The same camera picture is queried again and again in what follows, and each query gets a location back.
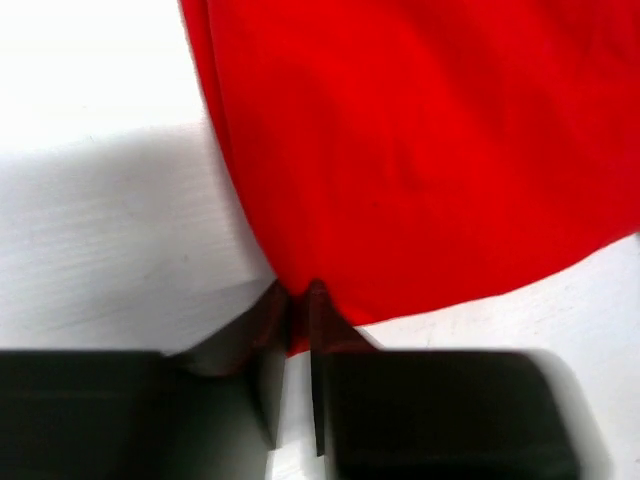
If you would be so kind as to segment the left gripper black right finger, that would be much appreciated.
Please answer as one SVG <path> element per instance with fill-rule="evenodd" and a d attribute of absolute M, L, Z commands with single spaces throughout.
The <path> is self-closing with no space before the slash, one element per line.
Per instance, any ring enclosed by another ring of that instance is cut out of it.
<path fill-rule="evenodd" d="M 393 350 L 305 295 L 317 454 L 330 479 L 606 479 L 577 379 L 541 350 Z"/>

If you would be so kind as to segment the red t shirt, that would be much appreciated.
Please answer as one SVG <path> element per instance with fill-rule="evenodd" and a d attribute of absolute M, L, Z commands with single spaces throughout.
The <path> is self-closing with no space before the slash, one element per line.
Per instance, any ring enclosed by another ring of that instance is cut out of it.
<path fill-rule="evenodd" d="M 639 228 L 635 1 L 185 1 L 249 224 L 368 325 L 503 294 Z"/>

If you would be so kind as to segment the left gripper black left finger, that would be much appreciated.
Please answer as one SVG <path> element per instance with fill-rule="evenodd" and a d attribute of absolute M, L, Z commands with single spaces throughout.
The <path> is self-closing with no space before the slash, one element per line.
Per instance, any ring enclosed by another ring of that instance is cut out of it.
<path fill-rule="evenodd" d="M 5 479 L 261 479 L 278 438 L 290 299 L 271 284 L 193 347 L 5 350 Z"/>

